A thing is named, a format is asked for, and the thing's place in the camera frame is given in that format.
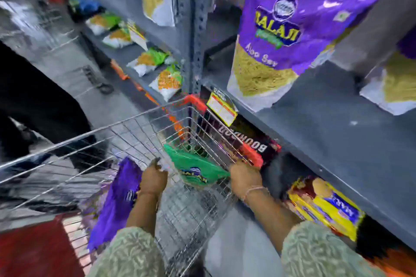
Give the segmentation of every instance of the wire grid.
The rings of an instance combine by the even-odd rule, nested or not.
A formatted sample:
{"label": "wire grid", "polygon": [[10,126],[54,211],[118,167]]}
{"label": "wire grid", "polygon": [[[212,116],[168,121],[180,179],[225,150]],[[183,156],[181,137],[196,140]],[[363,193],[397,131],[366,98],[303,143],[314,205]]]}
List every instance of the wire grid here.
{"label": "wire grid", "polygon": [[47,0],[0,0],[0,40],[34,61],[78,38],[64,5]]}
{"label": "wire grid", "polygon": [[[98,191],[102,182],[114,179],[117,163],[126,156],[141,169],[160,157],[160,164],[169,172],[169,181],[157,213],[156,241],[166,275],[181,275],[235,198],[225,179],[202,190],[184,184],[163,144],[203,155],[226,169],[236,158],[243,157],[238,152],[238,144],[242,143],[237,138],[237,146],[229,143],[219,133],[218,124],[218,118],[209,110],[200,113],[184,98],[4,164],[0,167],[0,230],[76,210],[77,204]],[[227,132],[235,137],[231,130]],[[80,220],[77,226],[80,232],[75,235],[74,246],[82,266],[88,269],[91,260],[86,233]]]}

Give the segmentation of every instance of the hand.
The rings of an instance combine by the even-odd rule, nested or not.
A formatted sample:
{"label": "hand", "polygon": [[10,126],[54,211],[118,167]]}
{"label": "hand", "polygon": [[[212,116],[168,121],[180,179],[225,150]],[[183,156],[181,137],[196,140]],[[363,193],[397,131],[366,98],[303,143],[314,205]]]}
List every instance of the hand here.
{"label": "hand", "polygon": [[158,165],[160,158],[153,159],[146,170],[143,171],[140,182],[140,191],[143,193],[155,194],[157,197],[162,194],[168,183],[168,171],[161,171]]}
{"label": "hand", "polygon": [[229,168],[231,174],[231,190],[239,199],[243,199],[247,190],[263,186],[260,170],[238,160]]}

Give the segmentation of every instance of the black pants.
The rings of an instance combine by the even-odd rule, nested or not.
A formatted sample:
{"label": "black pants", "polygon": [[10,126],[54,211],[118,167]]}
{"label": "black pants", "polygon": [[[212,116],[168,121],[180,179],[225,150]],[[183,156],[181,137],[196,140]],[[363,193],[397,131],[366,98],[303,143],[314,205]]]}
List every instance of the black pants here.
{"label": "black pants", "polygon": [[[91,130],[80,105],[69,93],[3,43],[0,43],[0,53],[3,60],[0,70],[0,162],[29,154],[27,142],[9,117],[53,143]],[[69,154],[95,142],[95,136],[91,135],[54,151],[54,154]],[[71,155],[70,159],[81,171],[99,163],[104,155],[103,149],[94,146]],[[90,172],[105,168],[101,164]]]}

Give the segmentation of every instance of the sleeve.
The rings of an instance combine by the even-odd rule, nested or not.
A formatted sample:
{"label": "sleeve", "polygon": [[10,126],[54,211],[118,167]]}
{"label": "sleeve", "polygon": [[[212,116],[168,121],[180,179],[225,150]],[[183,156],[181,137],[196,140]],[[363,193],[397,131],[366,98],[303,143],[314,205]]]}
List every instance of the sleeve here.
{"label": "sleeve", "polygon": [[161,277],[164,273],[154,237],[139,227],[128,227],[117,232],[87,277]]}
{"label": "sleeve", "polygon": [[281,259],[287,277],[385,277],[329,228],[311,221],[289,232]]}

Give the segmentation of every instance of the forearm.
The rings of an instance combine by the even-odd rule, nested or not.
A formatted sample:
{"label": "forearm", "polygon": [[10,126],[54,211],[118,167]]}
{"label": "forearm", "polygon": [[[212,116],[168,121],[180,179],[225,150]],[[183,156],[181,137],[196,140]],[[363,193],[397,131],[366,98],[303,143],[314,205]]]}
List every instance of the forearm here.
{"label": "forearm", "polygon": [[158,197],[156,195],[139,193],[136,204],[128,216],[126,227],[140,227],[154,236],[157,202]]}
{"label": "forearm", "polygon": [[281,206],[272,196],[263,190],[253,190],[247,196],[247,203],[254,212],[273,246],[282,252],[283,241],[290,230],[301,222],[299,217]]}

